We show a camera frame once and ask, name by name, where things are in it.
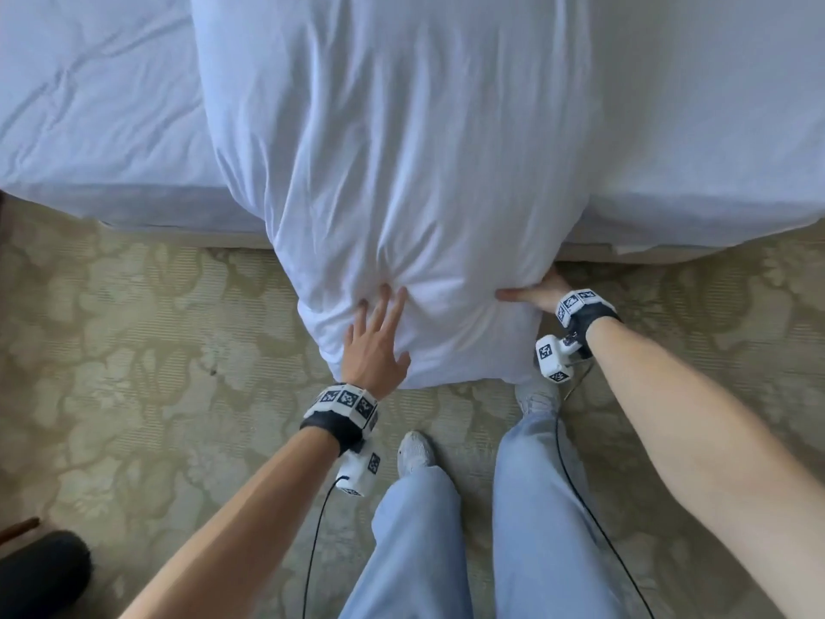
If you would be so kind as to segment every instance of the left hand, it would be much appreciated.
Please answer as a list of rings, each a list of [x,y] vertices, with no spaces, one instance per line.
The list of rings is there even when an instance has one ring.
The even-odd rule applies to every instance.
[[[356,322],[344,335],[341,380],[368,390],[378,400],[397,389],[407,377],[410,366],[409,352],[403,352],[395,360],[395,331],[407,302],[407,289],[401,287],[398,290],[395,304],[387,315],[392,294],[389,285],[381,286],[381,297],[369,322],[366,320],[369,305],[362,300],[358,304]]]

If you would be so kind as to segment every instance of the foot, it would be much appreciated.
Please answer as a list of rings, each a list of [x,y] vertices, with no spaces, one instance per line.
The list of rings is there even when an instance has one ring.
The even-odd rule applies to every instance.
[[[419,467],[434,467],[436,452],[428,438],[417,431],[407,432],[398,447],[398,477],[404,478]]]
[[[516,401],[521,412],[556,414],[562,405],[559,385],[550,382],[538,371],[525,384],[516,385]]]

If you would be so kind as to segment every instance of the floral carpet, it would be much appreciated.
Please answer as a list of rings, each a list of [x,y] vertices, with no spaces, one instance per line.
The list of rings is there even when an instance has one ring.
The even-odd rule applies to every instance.
[[[670,267],[564,270],[728,386],[825,478],[825,224]],[[140,242],[5,205],[0,526],[39,515],[87,541],[96,572],[73,616],[117,616],[294,433],[330,381],[295,302],[270,251]],[[476,616],[492,617],[492,469],[520,416],[511,387],[402,391],[386,406],[387,449],[423,429],[456,479]],[[598,371],[565,413],[605,528],[659,619],[779,617],[669,496]],[[309,616],[335,617],[345,602],[374,545],[370,516],[393,469],[393,460],[383,467],[376,497],[331,498]],[[320,499],[257,616],[299,616]],[[625,591],[641,616],[628,583]]]

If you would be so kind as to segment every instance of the light blue jeans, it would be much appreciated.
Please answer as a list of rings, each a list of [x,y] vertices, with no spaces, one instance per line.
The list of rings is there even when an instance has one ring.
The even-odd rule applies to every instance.
[[[581,460],[562,423],[559,429],[564,462],[587,495]],[[340,617],[471,619],[460,510],[459,494],[440,467],[416,469],[393,484],[372,520],[376,551]],[[501,440],[496,460],[498,619],[624,617],[591,525],[562,476],[553,416],[526,415]]]

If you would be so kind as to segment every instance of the white pillow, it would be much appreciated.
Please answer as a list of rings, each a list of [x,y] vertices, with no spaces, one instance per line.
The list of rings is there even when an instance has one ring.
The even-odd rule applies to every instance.
[[[587,200],[589,0],[191,0],[215,151],[333,374],[407,285],[404,386],[533,369],[535,282]]]

